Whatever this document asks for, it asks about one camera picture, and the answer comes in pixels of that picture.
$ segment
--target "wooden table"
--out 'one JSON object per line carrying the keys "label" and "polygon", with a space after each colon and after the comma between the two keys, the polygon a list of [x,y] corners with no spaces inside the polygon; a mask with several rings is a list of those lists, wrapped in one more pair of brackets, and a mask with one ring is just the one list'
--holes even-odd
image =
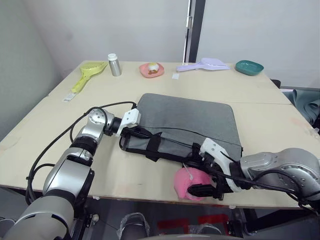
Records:
{"label": "wooden table", "polygon": [[[63,102],[81,76],[76,68],[0,142],[0,186],[25,189],[26,176],[39,153],[90,107],[138,102],[144,93],[229,104],[244,156],[297,147],[320,158],[320,141],[312,134],[312,127],[263,73],[246,76],[232,67],[221,71],[181,72],[179,79],[172,79],[179,63],[163,63],[165,74],[147,79],[139,73],[141,64],[122,62],[123,74],[119,77],[113,77],[107,66],[73,100]],[[118,105],[107,110],[121,118],[130,107]],[[86,121],[84,118],[78,123],[74,134]],[[92,164],[95,178],[89,193],[92,196],[245,208],[297,207],[284,193],[256,189],[225,194],[223,201],[211,197],[200,202],[178,199],[173,178],[180,164],[164,159],[155,163],[142,155],[124,152],[118,141],[115,136],[104,136],[96,151]],[[39,164],[56,163],[69,145],[69,136],[65,135]],[[35,190],[42,189],[49,171],[46,167],[37,173],[33,181]]]}

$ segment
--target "white bottle cap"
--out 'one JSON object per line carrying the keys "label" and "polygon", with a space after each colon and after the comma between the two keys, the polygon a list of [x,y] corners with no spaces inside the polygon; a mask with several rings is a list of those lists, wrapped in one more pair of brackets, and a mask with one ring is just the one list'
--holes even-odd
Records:
{"label": "white bottle cap", "polygon": [[117,55],[115,53],[108,54],[108,60],[109,61],[114,61],[114,60],[117,60],[117,59],[118,59],[118,57],[117,57]]}

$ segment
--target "pink bowl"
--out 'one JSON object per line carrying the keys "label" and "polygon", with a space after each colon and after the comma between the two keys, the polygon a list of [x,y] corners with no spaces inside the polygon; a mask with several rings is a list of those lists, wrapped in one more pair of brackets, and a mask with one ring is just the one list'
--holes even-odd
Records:
{"label": "pink bowl", "polygon": [[145,63],[145,64],[142,64],[139,69],[140,69],[140,73],[146,77],[146,78],[155,78],[155,77],[158,77],[158,76],[161,76],[162,74],[165,73],[165,68],[157,62],[157,64],[159,65],[159,70],[157,73],[154,73],[154,74],[149,74],[149,69],[148,69],[148,63]]}

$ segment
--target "bag strap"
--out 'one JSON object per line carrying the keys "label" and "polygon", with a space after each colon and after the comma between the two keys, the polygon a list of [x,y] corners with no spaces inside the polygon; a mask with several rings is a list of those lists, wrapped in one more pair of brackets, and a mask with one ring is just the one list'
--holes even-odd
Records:
{"label": "bag strap", "polygon": [[170,153],[164,153],[164,152],[148,152],[146,150],[136,149],[136,148],[126,148],[126,152],[128,153],[134,153],[134,154],[141,154],[141,155],[148,155],[151,158],[154,159],[167,159],[170,161],[178,162],[178,163],[184,163],[186,158],[182,156],[173,155]]}
{"label": "bag strap", "polygon": [[145,157],[154,162],[158,161],[159,157],[152,156],[150,155],[150,153],[159,153],[158,148],[161,143],[161,134],[162,132],[158,132],[152,135],[145,149],[146,150]]}

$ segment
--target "yellow cat litter scoop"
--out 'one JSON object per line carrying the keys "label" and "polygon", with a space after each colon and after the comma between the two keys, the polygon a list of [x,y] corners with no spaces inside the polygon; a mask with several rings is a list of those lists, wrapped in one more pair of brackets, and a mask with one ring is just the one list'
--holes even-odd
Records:
{"label": "yellow cat litter scoop", "polygon": [[71,88],[71,92],[65,97],[63,101],[69,102],[84,88],[89,79],[96,74],[101,73],[108,65],[106,61],[90,61],[86,62],[80,67],[82,76],[80,80]]}

